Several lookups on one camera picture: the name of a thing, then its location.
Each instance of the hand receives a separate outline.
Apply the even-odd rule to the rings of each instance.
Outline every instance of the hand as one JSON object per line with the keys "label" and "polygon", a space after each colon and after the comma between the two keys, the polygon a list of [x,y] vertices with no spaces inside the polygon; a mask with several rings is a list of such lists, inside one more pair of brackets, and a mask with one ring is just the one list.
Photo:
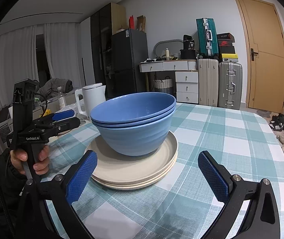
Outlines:
{"label": "hand", "polygon": [[[36,174],[41,175],[47,173],[49,170],[49,151],[50,148],[48,145],[45,145],[44,148],[39,153],[39,160],[40,162],[37,162],[33,165],[34,170],[36,171]],[[12,150],[10,152],[11,156],[11,163],[12,165],[21,173],[25,174],[25,170],[23,169],[22,162],[25,162],[28,159],[27,153],[23,149],[17,149]]]}

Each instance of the white kettle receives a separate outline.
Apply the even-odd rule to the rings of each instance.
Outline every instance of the white kettle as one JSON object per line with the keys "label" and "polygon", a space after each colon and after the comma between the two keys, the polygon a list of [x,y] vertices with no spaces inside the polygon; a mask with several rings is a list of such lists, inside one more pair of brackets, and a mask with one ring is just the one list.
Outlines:
{"label": "white kettle", "polygon": [[[105,101],[105,85],[102,83],[96,83],[88,86],[84,86],[82,89],[75,91],[76,104],[80,114],[90,118],[91,110]],[[85,111],[81,110],[79,95],[83,96]]]}

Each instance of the kettle handle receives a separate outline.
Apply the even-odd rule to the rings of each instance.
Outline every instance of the kettle handle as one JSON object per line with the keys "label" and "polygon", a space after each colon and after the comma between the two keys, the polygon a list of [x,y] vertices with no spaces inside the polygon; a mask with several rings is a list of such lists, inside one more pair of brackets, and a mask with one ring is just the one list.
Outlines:
{"label": "kettle handle", "polygon": [[83,96],[83,90],[82,89],[76,90],[74,94],[75,94],[76,105],[78,106],[79,113],[88,117],[86,113],[86,109],[85,111],[81,110],[81,105],[80,105],[80,100],[79,100],[79,95]]}

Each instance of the wicker basket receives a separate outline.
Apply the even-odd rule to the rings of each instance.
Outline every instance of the wicker basket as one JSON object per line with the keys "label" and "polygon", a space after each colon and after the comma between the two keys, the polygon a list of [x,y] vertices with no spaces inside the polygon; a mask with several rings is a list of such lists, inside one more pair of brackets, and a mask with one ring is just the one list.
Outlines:
{"label": "wicker basket", "polygon": [[154,80],[154,82],[154,89],[156,92],[163,92],[173,95],[173,79]]}

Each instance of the teal suitcase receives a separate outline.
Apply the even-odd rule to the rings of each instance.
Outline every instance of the teal suitcase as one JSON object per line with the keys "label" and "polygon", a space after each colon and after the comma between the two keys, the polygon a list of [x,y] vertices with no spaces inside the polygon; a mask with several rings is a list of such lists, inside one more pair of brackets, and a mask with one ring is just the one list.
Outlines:
{"label": "teal suitcase", "polygon": [[215,23],[213,19],[196,19],[200,52],[208,57],[219,55]]}

